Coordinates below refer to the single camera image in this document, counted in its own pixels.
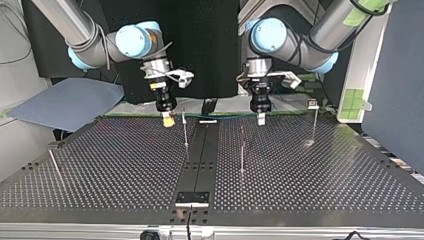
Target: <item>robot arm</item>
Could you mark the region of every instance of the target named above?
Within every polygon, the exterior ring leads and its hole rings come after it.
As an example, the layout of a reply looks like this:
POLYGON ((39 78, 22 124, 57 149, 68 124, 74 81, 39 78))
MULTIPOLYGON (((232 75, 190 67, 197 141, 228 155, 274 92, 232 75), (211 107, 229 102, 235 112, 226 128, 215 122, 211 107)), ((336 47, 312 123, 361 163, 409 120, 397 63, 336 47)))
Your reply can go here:
POLYGON ((87 71, 107 65, 110 61, 143 60, 141 70, 156 95, 156 108, 162 113, 164 126, 171 127, 170 116, 177 106, 172 96, 173 81, 186 88, 194 75, 187 71, 172 70, 166 56, 159 24, 154 21, 123 26, 117 32, 104 34, 102 28, 82 11, 75 0, 32 0, 68 44, 73 64, 87 71))
POLYGON ((248 78, 252 89, 251 110, 258 113, 258 123, 265 124, 266 112, 271 111, 268 98, 272 75, 272 58, 299 66, 309 72, 325 74, 338 59, 338 48, 356 32, 359 34, 372 16, 383 15, 388 0, 335 0, 308 36, 295 32, 290 25, 277 18, 248 22, 247 38, 248 78))

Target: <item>white panel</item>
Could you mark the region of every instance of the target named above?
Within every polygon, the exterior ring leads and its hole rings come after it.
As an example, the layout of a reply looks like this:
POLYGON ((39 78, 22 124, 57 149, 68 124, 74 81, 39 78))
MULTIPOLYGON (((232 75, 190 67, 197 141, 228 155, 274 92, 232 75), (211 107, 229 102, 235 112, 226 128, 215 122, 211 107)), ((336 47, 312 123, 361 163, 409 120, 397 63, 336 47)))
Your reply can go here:
POLYGON ((0 181, 46 151, 52 129, 11 120, 0 127, 0 181))
POLYGON ((341 117, 344 95, 347 89, 363 89, 363 100, 368 101, 388 18, 389 14, 374 17, 355 40, 340 100, 338 120, 342 123, 362 123, 364 111, 358 119, 341 117))
MULTIPOLYGON (((16 0, 2 1, 19 9, 16 0)), ((11 11, 1 8, 22 31, 19 20, 11 11)), ((30 44, 13 29, 2 12, 0 12, 0 35, 0 63, 18 59, 28 52, 30 44)), ((38 77, 32 53, 20 62, 0 64, 0 112, 1 109, 13 107, 47 87, 48 81, 38 77)))
MULTIPOLYGON (((0 0, 18 8, 16 0, 0 0)), ((10 10, 3 12, 23 30, 19 20, 10 10)), ((20 36, 0 12, 0 63, 24 56, 29 43, 20 36)), ((2 112, 14 107, 47 89, 49 81, 38 77, 33 55, 12 64, 0 64, 0 181, 22 165, 34 160, 52 142, 52 129, 2 118, 2 112)))

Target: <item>black backdrop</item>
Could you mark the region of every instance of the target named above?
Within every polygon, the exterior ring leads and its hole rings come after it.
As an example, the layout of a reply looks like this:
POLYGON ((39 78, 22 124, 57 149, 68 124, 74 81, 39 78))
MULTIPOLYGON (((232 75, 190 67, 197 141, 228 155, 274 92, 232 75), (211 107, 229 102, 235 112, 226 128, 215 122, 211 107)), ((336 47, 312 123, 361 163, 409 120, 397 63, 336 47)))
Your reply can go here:
MULTIPOLYGON (((26 22, 42 77, 82 76, 68 59, 63 38, 30 0, 23 1, 26 22)), ((234 79, 239 71, 238 0, 85 0, 83 9, 105 30, 117 31, 125 24, 158 21, 174 67, 195 73, 189 88, 175 88, 176 96, 223 98, 237 94, 234 79)), ((126 101, 137 104, 154 99, 140 61, 115 66, 126 101)))

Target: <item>perforated metal table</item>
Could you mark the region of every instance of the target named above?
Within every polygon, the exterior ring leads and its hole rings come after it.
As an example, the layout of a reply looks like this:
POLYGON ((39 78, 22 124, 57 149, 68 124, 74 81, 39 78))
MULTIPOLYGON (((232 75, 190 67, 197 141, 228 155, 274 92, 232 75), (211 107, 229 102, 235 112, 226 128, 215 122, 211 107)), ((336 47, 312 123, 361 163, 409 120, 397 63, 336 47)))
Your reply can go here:
POLYGON ((424 229, 424 186, 331 117, 197 120, 188 152, 179 120, 86 126, 54 151, 59 172, 46 154, 0 184, 0 224, 424 229), (179 192, 207 192, 209 207, 176 208, 179 192))

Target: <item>cable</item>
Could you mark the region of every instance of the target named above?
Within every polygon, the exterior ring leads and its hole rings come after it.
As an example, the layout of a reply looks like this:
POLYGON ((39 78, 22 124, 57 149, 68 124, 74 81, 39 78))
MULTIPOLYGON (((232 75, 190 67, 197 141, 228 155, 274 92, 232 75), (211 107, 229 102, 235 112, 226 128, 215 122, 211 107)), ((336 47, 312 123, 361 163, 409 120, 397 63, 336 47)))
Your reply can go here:
POLYGON ((24 31, 25 31, 25 35, 26 35, 26 37, 28 38, 28 30, 27 30, 27 28, 26 28, 26 24, 25 24, 25 20, 24 20, 24 17, 22 16, 22 14, 20 14, 19 12, 17 12, 16 10, 15 10, 15 8, 14 7, 12 7, 10 4, 8 4, 8 3, 5 3, 5 2, 2 2, 2 1, 0 1, 0 6, 3 6, 3 7, 5 7, 5 8, 7 8, 7 9, 9 9, 17 18, 18 18, 18 20, 21 22, 21 25, 22 25, 22 27, 24 28, 24 31))
POLYGON ((319 74, 316 74, 316 77, 317 77, 316 80, 318 80, 318 82, 321 84, 321 89, 324 92, 325 97, 328 99, 328 102, 331 104, 334 111, 336 111, 336 113, 338 114, 339 111, 338 111, 336 105, 334 105, 333 102, 331 101, 330 97, 328 97, 327 91, 325 90, 325 87, 324 87, 324 83, 321 81, 321 77, 319 76, 319 74))
POLYGON ((3 11, 3 9, 1 9, 0 8, 0 11, 2 12, 2 14, 6 17, 6 20, 9 22, 9 24, 13 27, 13 29, 29 44, 29 49, 28 49, 28 52, 24 55, 24 56, 22 56, 22 57, 20 57, 20 58, 17 58, 17 59, 14 59, 14 60, 10 60, 10 61, 4 61, 4 62, 0 62, 0 65, 6 65, 6 64, 12 64, 12 63, 16 63, 16 62, 20 62, 20 61, 22 61, 22 60, 24 60, 24 59, 26 59, 30 54, 31 54, 31 52, 32 52, 32 48, 31 48, 31 44, 30 44, 30 42, 29 42, 29 39, 28 39, 28 30, 26 29, 26 25, 25 25, 25 21, 23 20, 23 17, 11 6, 11 5, 9 5, 9 4, 7 4, 7 3, 5 3, 5 2, 0 2, 0 7, 1 6, 4 6, 4 7, 6 7, 7 9, 9 9, 18 19, 19 19, 19 21, 21 22, 21 24, 22 24, 22 27, 23 27, 23 29, 24 29, 24 32, 25 32, 25 34, 24 33, 22 33, 16 26, 15 26, 15 24, 13 23, 13 21, 9 18, 9 16, 7 16, 7 14, 3 11))
POLYGON ((344 239, 333 239, 333 240, 351 240, 355 235, 358 236, 359 239, 362 239, 362 240, 371 240, 370 238, 362 237, 361 234, 357 231, 353 231, 353 232, 349 233, 349 235, 347 235, 347 237, 344 238, 344 239))
POLYGON ((0 65, 6 65, 6 64, 12 64, 12 63, 20 62, 20 61, 26 59, 31 54, 31 52, 32 52, 32 48, 30 47, 28 52, 23 57, 20 57, 20 58, 15 59, 15 60, 7 61, 7 62, 0 62, 0 65))
POLYGON ((317 19, 318 19, 318 11, 319 11, 319 6, 321 5, 321 2, 319 0, 317 0, 317 9, 315 9, 315 16, 314 16, 314 24, 317 23, 317 19))
POLYGON ((115 79, 113 80, 113 83, 116 84, 116 82, 118 81, 119 77, 121 76, 120 73, 116 74, 115 79))
MULTIPOLYGON (((363 13, 365 13, 365 14, 367 14, 367 15, 370 15, 370 17, 368 17, 368 19, 362 24, 362 26, 354 33, 354 35, 353 35, 353 37, 352 37, 352 39, 348 42, 348 43, 346 43, 345 45, 343 45, 343 46, 341 46, 341 47, 339 47, 338 49, 336 49, 336 50, 330 50, 330 49, 325 49, 325 48, 322 48, 322 47, 320 47, 313 39, 312 39, 312 37, 311 37, 311 35, 309 35, 308 36, 308 38, 306 38, 305 36, 303 36, 303 35, 301 35, 301 34, 299 34, 302 38, 303 38, 303 40, 306 42, 306 43, 308 43, 312 48, 314 48, 315 50, 317 50, 317 51, 319 51, 319 52, 322 52, 322 53, 327 53, 327 54, 333 54, 333 53, 336 53, 336 52, 341 52, 341 51, 343 51, 343 50, 345 50, 345 49, 347 49, 347 48, 349 48, 352 44, 353 44, 353 42, 355 41, 355 39, 359 36, 359 34, 365 29, 365 27, 368 25, 368 23, 371 21, 371 19, 374 17, 374 16, 382 16, 382 15, 384 15, 384 14, 386 14, 387 13, 387 11, 388 11, 388 9, 389 9, 389 6, 390 6, 390 3, 388 3, 388 4, 386 4, 385 5, 385 7, 384 7, 384 10, 383 11, 381 11, 381 12, 378 12, 377 10, 375 10, 375 11, 370 11, 370 10, 368 10, 368 9, 366 9, 365 7, 363 7, 362 5, 360 5, 358 2, 356 2, 355 0, 350 0, 350 2, 352 3, 352 5, 356 8, 356 9, 358 9, 359 11, 361 11, 361 12, 363 12, 363 13)), ((315 20, 316 20, 316 18, 317 18, 317 15, 318 15, 318 9, 319 9, 319 3, 318 3, 318 7, 317 7, 317 10, 316 10, 316 12, 315 12, 315 17, 314 17, 314 23, 315 23, 315 20)))
POLYGON ((359 2, 356 2, 355 0, 350 0, 350 3, 352 3, 352 5, 355 6, 356 9, 358 9, 359 11, 361 11, 365 14, 368 14, 370 16, 373 16, 373 17, 374 16, 383 16, 384 14, 386 14, 387 11, 389 10, 389 5, 390 5, 390 3, 386 4, 386 6, 384 6, 383 11, 379 12, 377 10, 371 11, 371 10, 365 8, 364 6, 362 6, 361 4, 359 4, 359 2))
POLYGON ((106 37, 106 34, 105 34, 103 28, 93 20, 93 18, 90 16, 90 14, 88 14, 87 12, 84 12, 84 13, 91 22, 92 31, 91 31, 90 39, 87 42, 80 44, 80 45, 71 44, 66 39, 65 39, 65 42, 74 52, 77 52, 77 53, 78 52, 84 52, 84 51, 88 50, 94 44, 94 42, 97 39, 97 36, 100 34, 100 36, 102 38, 101 41, 102 41, 102 44, 103 44, 103 50, 105 52, 105 57, 106 57, 106 67, 107 67, 107 70, 109 71, 110 70, 110 58, 109 58, 108 43, 110 42, 110 40, 108 40, 108 38, 106 37))
POLYGON ((191 207, 190 207, 190 212, 188 214, 188 218, 187 218, 187 240, 191 240, 191 231, 190 231, 190 218, 191 218, 191 207))

